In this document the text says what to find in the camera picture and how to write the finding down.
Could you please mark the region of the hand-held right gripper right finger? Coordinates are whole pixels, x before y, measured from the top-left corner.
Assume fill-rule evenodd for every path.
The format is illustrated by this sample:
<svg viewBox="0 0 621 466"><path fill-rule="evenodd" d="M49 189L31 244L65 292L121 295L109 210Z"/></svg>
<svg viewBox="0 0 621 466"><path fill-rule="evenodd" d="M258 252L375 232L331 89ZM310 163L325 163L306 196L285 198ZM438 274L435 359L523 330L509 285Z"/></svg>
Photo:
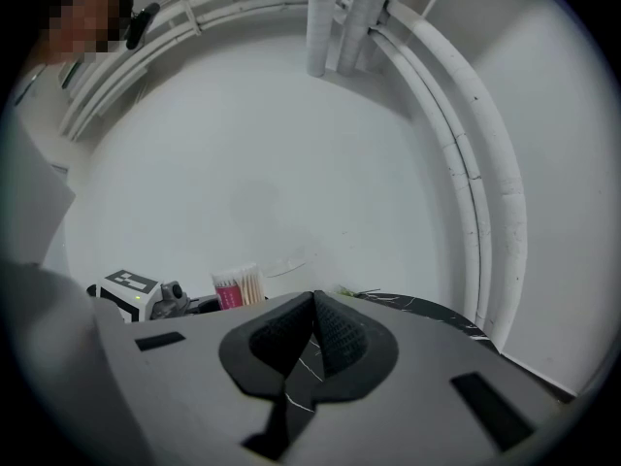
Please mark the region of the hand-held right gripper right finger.
<svg viewBox="0 0 621 466"><path fill-rule="evenodd" d="M286 465L520 464L516 446L573 397L500 355L485 333L442 305L389 293L339 301L389 329L398 345L390 375L365 398L310 412L307 371L322 370L310 344L293 374L290 409L308 416Z"/></svg>

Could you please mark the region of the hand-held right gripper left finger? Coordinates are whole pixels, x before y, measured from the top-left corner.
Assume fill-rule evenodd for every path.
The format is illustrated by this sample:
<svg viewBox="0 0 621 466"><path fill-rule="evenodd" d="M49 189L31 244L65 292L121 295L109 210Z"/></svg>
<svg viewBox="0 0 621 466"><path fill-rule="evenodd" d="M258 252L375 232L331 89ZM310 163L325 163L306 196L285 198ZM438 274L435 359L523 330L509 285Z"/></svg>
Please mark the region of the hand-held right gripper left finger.
<svg viewBox="0 0 621 466"><path fill-rule="evenodd" d="M231 329L293 299L211 314L127 323L110 300L93 302L105 354L158 465L267 465L244 448L272 405L243 394L218 348Z"/></svg>

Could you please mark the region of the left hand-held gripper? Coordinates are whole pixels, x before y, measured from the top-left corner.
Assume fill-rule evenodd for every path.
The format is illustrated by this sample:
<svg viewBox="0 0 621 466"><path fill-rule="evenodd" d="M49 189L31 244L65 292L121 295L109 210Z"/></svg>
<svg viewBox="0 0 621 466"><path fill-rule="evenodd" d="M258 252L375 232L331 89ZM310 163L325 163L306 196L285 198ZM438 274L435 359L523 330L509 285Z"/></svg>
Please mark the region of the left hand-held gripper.
<svg viewBox="0 0 621 466"><path fill-rule="evenodd" d="M86 292L116 304L123 320L144 322L162 318L219 312L219 298L208 295L191 299L177 281L163 283L127 270L102 277Z"/></svg>

